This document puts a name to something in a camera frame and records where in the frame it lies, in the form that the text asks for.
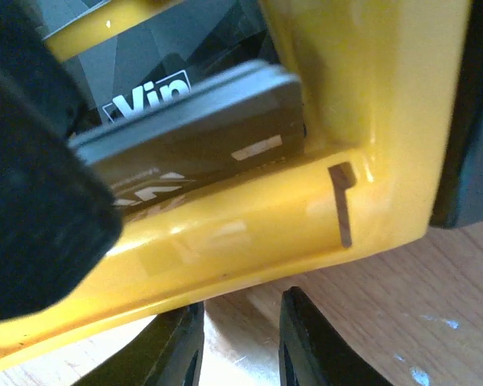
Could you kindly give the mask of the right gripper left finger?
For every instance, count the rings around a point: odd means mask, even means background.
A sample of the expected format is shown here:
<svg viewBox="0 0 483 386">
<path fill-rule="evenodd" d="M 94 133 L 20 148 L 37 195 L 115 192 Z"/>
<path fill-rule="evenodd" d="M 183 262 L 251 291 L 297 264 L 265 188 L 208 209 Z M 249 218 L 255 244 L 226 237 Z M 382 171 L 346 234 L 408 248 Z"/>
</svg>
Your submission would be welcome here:
<svg viewBox="0 0 483 386">
<path fill-rule="evenodd" d="M 77 385 L 198 385 L 204 303 L 158 314 L 130 343 Z"/>
</svg>

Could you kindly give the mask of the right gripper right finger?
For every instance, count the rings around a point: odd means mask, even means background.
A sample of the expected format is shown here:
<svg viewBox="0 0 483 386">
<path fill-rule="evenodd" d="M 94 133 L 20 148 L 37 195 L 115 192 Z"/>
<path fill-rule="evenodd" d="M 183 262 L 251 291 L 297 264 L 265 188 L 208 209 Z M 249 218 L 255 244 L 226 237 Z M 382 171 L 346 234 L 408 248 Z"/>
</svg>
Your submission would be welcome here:
<svg viewBox="0 0 483 386">
<path fill-rule="evenodd" d="M 281 385 L 389 385 L 348 345 L 298 286 L 283 292 L 279 320 Z"/>
</svg>

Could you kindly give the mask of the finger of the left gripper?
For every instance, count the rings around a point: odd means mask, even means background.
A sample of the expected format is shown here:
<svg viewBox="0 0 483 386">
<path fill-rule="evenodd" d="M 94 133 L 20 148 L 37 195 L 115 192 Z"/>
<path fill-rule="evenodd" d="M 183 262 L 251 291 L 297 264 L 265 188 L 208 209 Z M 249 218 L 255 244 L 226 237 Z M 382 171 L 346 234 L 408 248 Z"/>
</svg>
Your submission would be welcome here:
<svg viewBox="0 0 483 386">
<path fill-rule="evenodd" d="M 68 296 L 113 247 L 109 188 L 69 149 L 86 109 L 15 1 L 0 1 L 0 322 Z"/>
</svg>

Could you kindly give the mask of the black VIP card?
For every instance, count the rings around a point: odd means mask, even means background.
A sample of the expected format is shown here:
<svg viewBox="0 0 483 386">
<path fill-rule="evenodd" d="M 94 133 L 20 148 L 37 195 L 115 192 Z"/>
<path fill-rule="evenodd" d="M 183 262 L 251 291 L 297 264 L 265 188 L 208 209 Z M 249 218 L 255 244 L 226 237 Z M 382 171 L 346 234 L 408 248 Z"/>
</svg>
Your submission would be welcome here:
<svg viewBox="0 0 483 386">
<path fill-rule="evenodd" d="M 280 65 L 249 61 L 70 146 L 131 215 L 302 154 L 301 82 Z"/>
</svg>

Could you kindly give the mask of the three-compartment card bin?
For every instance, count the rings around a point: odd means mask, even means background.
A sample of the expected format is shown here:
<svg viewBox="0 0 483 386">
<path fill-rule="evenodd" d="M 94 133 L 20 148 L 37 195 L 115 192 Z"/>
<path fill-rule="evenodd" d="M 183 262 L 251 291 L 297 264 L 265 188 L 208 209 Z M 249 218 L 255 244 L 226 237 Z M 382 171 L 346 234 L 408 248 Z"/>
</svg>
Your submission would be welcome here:
<svg viewBox="0 0 483 386">
<path fill-rule="evenodd" d="M 19 5 L 65 70 L 181 2 Z M 483 220 L 483 1 L 256 2 L 276 64 L 301 82 L 303 153 L 131 215 L 114 198 L 121 234 L 79 285 L 0 322 L 0 371 L 146 316 L 397 247 L 429 226 Z M 75 155 L 77 136 L 162 104 L 92 126 L 85 103 L 68 137 Z"/>
</svg>

